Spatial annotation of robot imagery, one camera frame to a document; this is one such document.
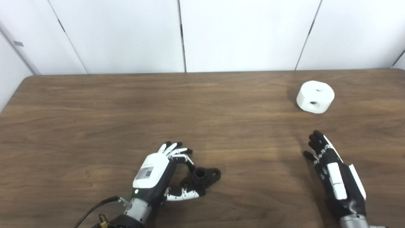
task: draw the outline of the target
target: wooden table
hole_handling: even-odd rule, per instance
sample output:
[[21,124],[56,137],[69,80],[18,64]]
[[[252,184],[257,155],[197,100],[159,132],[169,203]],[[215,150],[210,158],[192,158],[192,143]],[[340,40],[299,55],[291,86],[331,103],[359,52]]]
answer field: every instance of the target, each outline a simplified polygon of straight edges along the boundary
[[[335,90],[326,113],[297,107],[308,80]],[[128,198],[145,157],[171,140],[222,178],[165,203],[149,227],[339,227],[301,155],[314,129],[356,165],[369,222],[403,227],[404,71],[32,76],[0,115],[0,226],[72,227],[100,200]],[[179,166],[173,184],[186,175]],[[81,227],[122,211],[106,205]]]

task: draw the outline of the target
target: mounting hole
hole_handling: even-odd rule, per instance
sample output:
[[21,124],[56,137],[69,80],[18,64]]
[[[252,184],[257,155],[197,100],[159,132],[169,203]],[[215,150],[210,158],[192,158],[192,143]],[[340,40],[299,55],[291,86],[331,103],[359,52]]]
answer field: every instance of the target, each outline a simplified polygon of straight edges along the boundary
[[310,104],[312,104],[312,107],[313,107],[313,108],[319,108],[319,107],[321,106],[321,105],[320,105],[318,102],[316,102],[316,101],[311,101]]
[[200,178],[205,177],[205,170],[204,169],[197,169],[196,170],[196,176],[200,177]]

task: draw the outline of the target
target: black cable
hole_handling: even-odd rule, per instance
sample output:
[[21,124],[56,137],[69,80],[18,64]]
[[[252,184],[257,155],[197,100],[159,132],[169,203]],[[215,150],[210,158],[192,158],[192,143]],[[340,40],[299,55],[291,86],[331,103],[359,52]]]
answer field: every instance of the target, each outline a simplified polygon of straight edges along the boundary
[[107,198],[105,200],[102,200],[100,203],[96,204],[94,207],[92,207],[88,212],[86,212],[86,214],[83,215],[83,217],[76,223],[76,225],[73,228],[77,228],[85,219],[86,217],[93,212],[96,208],[98,208],[99,206],[102,206],[106,203],[110,203],[110,202],[114,202],[114,201],[118,201],[119,197],[118,196],[113,196],[110,198]]

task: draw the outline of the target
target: label sticker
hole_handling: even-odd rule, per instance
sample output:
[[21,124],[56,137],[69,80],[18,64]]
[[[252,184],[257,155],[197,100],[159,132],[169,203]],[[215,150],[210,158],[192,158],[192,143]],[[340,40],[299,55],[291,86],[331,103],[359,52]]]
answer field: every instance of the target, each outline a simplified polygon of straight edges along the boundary
[[153,166],[140,169],[135,180],[148,179],[151,176],[152,170]]

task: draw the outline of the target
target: white cylinder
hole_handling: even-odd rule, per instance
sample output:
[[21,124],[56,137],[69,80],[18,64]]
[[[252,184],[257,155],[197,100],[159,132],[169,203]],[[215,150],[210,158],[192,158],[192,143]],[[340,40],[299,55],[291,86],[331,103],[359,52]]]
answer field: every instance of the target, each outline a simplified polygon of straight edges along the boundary
[[335,93],[328,84],[308,81],[301,86],[297,96],[297,104],[304,111],[324,113],[334,98]]

